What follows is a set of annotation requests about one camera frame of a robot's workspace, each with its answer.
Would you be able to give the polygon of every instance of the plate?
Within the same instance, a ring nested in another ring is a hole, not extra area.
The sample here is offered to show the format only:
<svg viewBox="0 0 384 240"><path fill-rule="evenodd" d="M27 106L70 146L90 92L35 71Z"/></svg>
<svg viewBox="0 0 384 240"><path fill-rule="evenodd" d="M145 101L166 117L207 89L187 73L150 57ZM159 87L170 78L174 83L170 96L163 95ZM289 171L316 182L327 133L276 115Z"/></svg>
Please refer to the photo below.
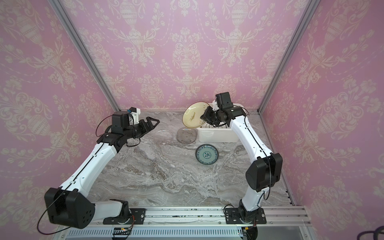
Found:
<svg viewBox="0 0 384 240"><path fill-rule="evenodd" d="M192 104L183 115L183 124L188 128L201 127L205 121L200 117L204 114L205 110L209 106L206 102L197 102Z"/></svg>
<svg viewBox="0 0 384 240"><path fill-rule="evenodd" d="M173 141L173 134L168 128L155 129L152 139L158 146L168 145Z"/></svg>
<svg viewBox="0 0 384 240"><path fill-rule="evenodd" d="M218 159L217 149L210 144L203 144L196 149L196 159L205 165L214 164Z"/></svg>
<svg viewBox="0 0 384 240"><path fill-rule="evenodd" d="M179 143L191 144L196 141L197 131L193 128L182 127L177 131L176 139Z"/></svg>

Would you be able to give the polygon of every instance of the aluminum frame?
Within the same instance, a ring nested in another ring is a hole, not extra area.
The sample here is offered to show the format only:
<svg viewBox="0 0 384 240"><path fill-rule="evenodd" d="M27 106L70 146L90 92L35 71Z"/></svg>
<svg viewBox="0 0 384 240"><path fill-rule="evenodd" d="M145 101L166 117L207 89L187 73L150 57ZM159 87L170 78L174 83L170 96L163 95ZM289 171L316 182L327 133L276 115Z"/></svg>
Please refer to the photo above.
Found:
<svg viewBox="0 0 384 240"><path fill-rule="evenodd" d="M60 0L48 0L48 2L51 4L51 7L55 11L58 19L60 20L61 24L64 26L66 32L68 33L68 35L69 35L70 39L72 40L73 44L75 45L76 49L79 51L84 62L87 64L89 71L91 72L91 74L95 78L101 91L104 93L105 97L107 98L109 104L111 105L111 107L113 108L114 111L120 111L120 107L119 107L118 103L116 102L111 91L109 90L108 85L105 83L105 81L104 81L100 71L98 70L96 64L92 60L90 53L88 52L83 41L81 40L79 33L77 32L76 28L74 27L74 24L72 23L71 19L69 18L68 14L67 14L65 8L63 7L63 5L61 4Z"/></svg>
<svg viewBox="0 0 384 240"><path fill-rule="evenodd" d="M296 29L293 33L292 39L289 42L287 49L284 52L284 55L279 63L279 66L277 67L277 70L272 78L272 81L265 92L265 95L263 97L262 102L260 103L260 107L258 109L259 114L263 114L263 112L266 109L266 106L268 104L269 99L271 98L273 91L275 90L278 80L280 79L281 75L284 73L285 67L288 65L288 62L290 58L293 55L293 52L295 51L297 45L299 44L299 41L301 37L304 34L305 29L307 28L309 22L312 19L312 16L319 5L320 0L309 0L308 4L304 10L303 15L300 18L300 21L298 25L296 26Z"/></svg>
<svg viewBox="0 0 384 240"><path fill-rule="evenodd" d="M135 225L134 230L153 229L239 229L252 224L225 223L225 215L222 206L212 207L145 207L146 214L143 225ZM267 224L260 227L292 226L299 227L303 239L312 240L308 227L311 227L310 219L302 206L264 206L264 213ZM93 221L83 230L94 234L97 230L113 229L114 227L130 227L130 225L103 225L102 221ZM53 240L66 239L68 233L76 228L70 228L56 233Z"/></svg>

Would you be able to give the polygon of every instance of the vent grille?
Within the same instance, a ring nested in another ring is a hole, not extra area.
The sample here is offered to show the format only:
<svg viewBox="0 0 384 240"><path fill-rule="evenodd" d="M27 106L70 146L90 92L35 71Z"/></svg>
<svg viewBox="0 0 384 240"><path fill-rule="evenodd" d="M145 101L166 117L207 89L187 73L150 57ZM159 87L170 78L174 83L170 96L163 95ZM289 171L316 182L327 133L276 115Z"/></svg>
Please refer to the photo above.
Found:
<svg viewBox="0 0 384 240"><path fill-rule="evenodd" d="M242 237L237 227L151 227L137 228L131 232L133 237Z"/></svg>
<svg viewBox="0 0 384 240"><path fill-rule="evenodd" d="M84 236L112 236L113 227L86 227L70 229L67 238ZM132 237L242 237L241 227L136 227Z"/></svg>
<svg viewBox="0 0 384 240"><path fill-rule="evenodd" d="M71 236L111 236L113 227L86 227L84 229L70 229L67 237Z"/></svg>

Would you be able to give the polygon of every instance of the grey glass plate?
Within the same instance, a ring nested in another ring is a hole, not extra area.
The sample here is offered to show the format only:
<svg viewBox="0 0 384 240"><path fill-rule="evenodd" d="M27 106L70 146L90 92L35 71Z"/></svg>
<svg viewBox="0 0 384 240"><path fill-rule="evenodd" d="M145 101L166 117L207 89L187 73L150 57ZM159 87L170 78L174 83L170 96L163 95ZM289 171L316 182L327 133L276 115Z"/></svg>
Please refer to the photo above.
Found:
<svg viewBox="0 0 384 240"><path fill-rule="evenodd" d="M191 144L196 141L197 131L187 127L182 127L177 131L176 139L179 143Z"/></svg>

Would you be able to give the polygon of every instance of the blue patterned plate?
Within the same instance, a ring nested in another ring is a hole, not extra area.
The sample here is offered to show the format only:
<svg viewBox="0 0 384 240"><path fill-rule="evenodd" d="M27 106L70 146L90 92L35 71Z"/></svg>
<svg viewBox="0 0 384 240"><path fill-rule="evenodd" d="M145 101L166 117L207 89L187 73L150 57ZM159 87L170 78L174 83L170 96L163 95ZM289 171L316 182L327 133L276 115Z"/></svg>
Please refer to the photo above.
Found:
<svg viewBox="0 0 384 240"><path fill-rule="evenodd" d="M205 165L214 164L218 159L218 151L210 144L203 144L196 149L196 159Z"/></svg>

